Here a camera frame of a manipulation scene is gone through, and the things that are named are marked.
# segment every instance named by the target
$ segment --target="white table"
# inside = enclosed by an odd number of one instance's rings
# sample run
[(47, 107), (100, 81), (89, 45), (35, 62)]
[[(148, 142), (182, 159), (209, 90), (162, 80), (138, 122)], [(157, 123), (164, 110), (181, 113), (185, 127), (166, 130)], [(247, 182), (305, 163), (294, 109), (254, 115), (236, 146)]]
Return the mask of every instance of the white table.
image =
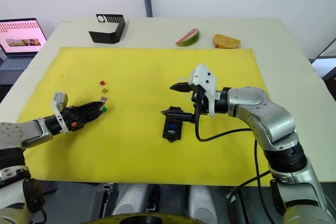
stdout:
[[(0, 122), (18, 119), (60, 47), (175, 48), (177, 40), (199, 28), (201, 38), (189, 48), (213, 48), (212, 37), (220, 33), (240, 39), (241, 48), (253, 50), (272, 100), (294, 117), (300, 142), (318, 178), (336, 181), (336, 102), (279, 20), (126, 18), (119, 43), (92, 42), (89, 30), (106, 31), (109, 27), (111, 24), (100, 24), (96, 18), (65, 19), (0, 103)], [(223, 66), (223, 71), (232, 67)]]

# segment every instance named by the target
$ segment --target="black electronic component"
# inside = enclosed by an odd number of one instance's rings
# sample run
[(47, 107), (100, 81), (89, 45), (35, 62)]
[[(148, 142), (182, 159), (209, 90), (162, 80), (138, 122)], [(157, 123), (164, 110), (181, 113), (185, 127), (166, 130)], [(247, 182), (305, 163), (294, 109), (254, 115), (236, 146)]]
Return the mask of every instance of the black electronic component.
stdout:
[[(102, 111), (100, 108), (104, 106), (104, 102), (89, 102), (81, 106), (70, 106), (61, 111), (67, 128), (70, 131), (76, 131), (83, 128), (85, 123), (91, 122), (98, 118)], [(57, 135), (62, 130), (56, 116), (52, 115), (46, 119), (46, 125), (53, 135)]]
[(115, 44), (120, 41), (125, 27), (124, 16), (120, 14), (96, 14), (98, 22), (118, 23), (116, 30), (112, 33), (101, 33), (89, 31), (91, 39), (95, 43)]
[(269, 182), (269, 186), (271, 189), (272, 200), (275, 206), (275, 209), (278, 211), (279, 214), (284, 215), (286, 212), (286, 207), (284, 206), (284, 202), (282, 201), (281, 194), (279, 192), (278, 184), (275, 179), (272, 179)]
[(151, 194), (148, 198), (146, 210), (148, 212), (160, 212), (160, 185), (154, 185)]
[[(225, 114), (227, 112), (227, 91), (230, 88), (223, 88), (222, 91), (217, 91), (220, 93), (219, 100), (215, 100), (215, 113)], [(206, 96), (204, 96), (201, 100), (201, 115), (208, 115), (209, 114), (209, 101)]]
[(181, 139), (182, 133), (182, 118), (176, 116), (169, 116), (167, 113), (175, 115), (183, 115), (183, 111), (180, 107), (169, 107), (168, 110), (162, 111), (163, 114), (166, 113), (166, 120), (164, 122), (162, 137), (166, 138), (169, 142), (174, 142)]
[(23, 182), (23, 193), (30, 212), (37, 212), (44, 205), (44, 197), (39, 182), (34, 179), (25, 179)]

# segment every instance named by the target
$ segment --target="silver robotic arm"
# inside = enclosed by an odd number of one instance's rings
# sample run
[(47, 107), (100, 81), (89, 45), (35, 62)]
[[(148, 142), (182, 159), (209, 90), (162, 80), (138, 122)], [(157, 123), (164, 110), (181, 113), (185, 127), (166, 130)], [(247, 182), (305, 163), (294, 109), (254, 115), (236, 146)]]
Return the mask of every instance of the silver robotic arm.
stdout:
[(23, 151), (51, 140), (61, 132), (76, 131), (102, 113), (103, 102), (66, 107), (65, 93), (56, 92), (55, 115), (25, 123), (0, 123), (0, 224), (30, 223), (41, 210), (44, 197), (36, 179), (30, 177)]
[(249, 126), (268, 160), (274, 178), (270, 182), (272, 197), (284, 216), (283, 223), (336, 223), (327, 212), (321, 185), (299, 143), (292, 116), (271, 102), (265, 91), (255, 87), (216, 91), (216, 78), (204, 64), (192, 71), (189, 82), (177, 83), (171, 89), (193, 91), (195, 114), (183, 121), (197, 125), (198, 139), (200, 114), (227, 113)]

